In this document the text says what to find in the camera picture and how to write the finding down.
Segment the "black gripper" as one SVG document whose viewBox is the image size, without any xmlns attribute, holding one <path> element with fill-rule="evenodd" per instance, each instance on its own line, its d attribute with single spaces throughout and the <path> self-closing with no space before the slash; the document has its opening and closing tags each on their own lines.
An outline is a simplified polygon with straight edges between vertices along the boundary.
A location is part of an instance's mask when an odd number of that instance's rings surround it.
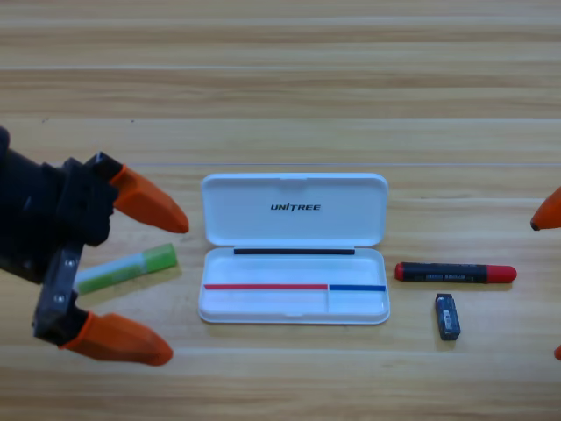
<svg viewBox="0 0 561 421">
<path fill-rule="evenodd" d="M 188 232 L 188 217 L 172 197 L 108 154 L 54 167 L 17 153 L 10 141 L 2 128 L 2 270 L 42 284 L 61 248 L 108 238 L 114 207 L 142 224 Z"/>
</svg>

